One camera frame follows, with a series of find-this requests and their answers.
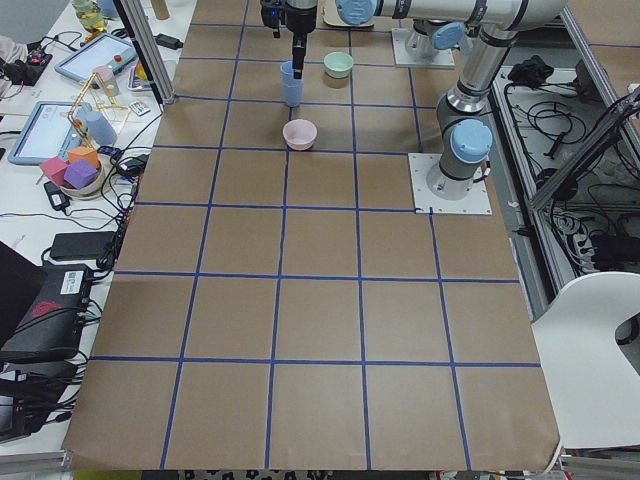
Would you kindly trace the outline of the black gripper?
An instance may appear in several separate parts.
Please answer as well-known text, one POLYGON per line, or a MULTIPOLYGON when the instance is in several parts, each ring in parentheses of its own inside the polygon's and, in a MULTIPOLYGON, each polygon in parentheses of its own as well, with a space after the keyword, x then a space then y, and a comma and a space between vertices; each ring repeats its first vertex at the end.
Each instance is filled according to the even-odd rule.
POLYGON ((306 36, 316 28, 316 0, 261 0, 263 25, 272 30, 274 38, 279 38, 280 27, 292 32, 293 78, 301 80, 306 56, 306 36))

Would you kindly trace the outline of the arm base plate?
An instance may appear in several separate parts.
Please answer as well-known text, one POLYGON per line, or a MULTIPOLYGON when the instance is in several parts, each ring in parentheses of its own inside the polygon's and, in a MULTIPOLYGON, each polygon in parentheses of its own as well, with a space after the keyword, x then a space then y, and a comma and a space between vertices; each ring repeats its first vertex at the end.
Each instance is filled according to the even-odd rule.
POLYGON ((440 169, 440 154, 409 153, 414 211, 419 214, 491 215, 481 168, 470 179, 458 181, 440 169))
POLYGON ((436 49, 430 36, 418 33, 413 28, 394 28, 391 35, 397 66, 445 70, 455 68, 452 50, 436 49))

